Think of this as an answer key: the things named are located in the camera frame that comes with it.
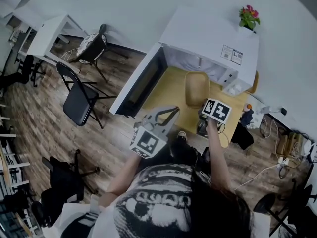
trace person's left arm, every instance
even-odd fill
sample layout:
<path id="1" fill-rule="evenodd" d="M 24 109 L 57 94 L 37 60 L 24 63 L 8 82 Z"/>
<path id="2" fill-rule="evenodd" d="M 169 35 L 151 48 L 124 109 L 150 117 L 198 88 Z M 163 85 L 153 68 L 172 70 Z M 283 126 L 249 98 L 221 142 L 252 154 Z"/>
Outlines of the person's left arm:
<path id="1" fill-rule="evenodd" d="M 120 172 L 111 181 L 106 193 L 99 198 L 99 205 L 109 206 L 118 196 L 127 191 L 134 178 L 141 157 L 133 153 L 124 164 Z"/>

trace open microwave door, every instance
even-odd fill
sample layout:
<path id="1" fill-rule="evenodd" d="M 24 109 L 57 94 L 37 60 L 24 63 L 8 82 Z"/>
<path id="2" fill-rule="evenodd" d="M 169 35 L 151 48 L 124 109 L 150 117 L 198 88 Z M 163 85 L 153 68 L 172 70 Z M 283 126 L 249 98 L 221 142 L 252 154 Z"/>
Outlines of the open microwave door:
<path id="1" fill-rule="evenodd" d="M 166 69 L 163 47 L 155 43 L 122 88 L 110 113 L 135 117 Z"/>

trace sneaker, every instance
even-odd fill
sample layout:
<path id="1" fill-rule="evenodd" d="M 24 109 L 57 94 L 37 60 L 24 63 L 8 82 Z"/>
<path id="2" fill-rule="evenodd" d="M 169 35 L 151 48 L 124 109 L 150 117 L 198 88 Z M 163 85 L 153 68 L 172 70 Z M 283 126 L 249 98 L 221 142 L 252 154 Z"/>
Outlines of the sneaker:
<path id="1" fill-rule="evenodd" d="M 181 140 L 184 140 L 185 142 L 187 142 L 187 135 L 186 135 L 186 132 L 184 131 L 180 131 L 177 135 L 177 138 L 181 139 Z"/>

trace microwave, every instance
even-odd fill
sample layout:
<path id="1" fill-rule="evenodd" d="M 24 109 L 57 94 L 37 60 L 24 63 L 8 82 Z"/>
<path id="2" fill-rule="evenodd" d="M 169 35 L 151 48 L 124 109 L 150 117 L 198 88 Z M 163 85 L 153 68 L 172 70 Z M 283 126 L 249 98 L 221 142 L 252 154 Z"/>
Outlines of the microwave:
<path id="1" fill-rule="evenodd" d="M 112 114 L 135 117 L 170 66 L 203 71 L 224 93 L 237 96 L 252 87 L 259 37 L 249 29 L 198 9 L 177 9 L 112 104 Z"/>

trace white marker cube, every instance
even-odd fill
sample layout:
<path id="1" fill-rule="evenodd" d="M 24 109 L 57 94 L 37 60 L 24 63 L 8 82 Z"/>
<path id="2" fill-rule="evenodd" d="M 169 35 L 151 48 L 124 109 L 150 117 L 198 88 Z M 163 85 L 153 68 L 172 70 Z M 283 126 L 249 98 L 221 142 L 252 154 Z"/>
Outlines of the white marker cube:
<path id="1" fill-rule="evenodd" d="M 134 132 L 129 149 L 148 159 L 155 156 L 164 145 L 166 145 L 165 141 L 140 126 Z"/>
<path id="2" fill-rule="evenodd" d="M 208 99 L 202 110 L 202 114 L 215 119 L 223 124 L 227 122 L 231 108 L 221 101 Z"/>

